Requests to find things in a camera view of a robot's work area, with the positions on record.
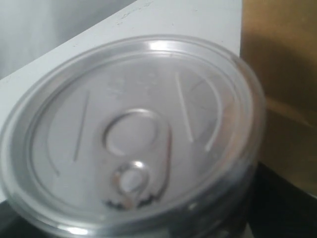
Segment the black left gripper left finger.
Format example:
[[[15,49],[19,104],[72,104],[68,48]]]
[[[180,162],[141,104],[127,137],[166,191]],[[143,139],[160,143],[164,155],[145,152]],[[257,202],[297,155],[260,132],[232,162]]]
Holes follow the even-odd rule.
[[[19,215],[6,201],[2,202],[0,204],[0,237],[6,237],[14,229],[18,221]]]

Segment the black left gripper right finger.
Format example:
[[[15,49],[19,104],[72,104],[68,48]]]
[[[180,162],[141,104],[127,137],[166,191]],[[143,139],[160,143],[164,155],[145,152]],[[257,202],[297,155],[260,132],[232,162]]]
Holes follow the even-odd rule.
[[[317,198],[259,163],[248,223],[255,238],[315,238]]]

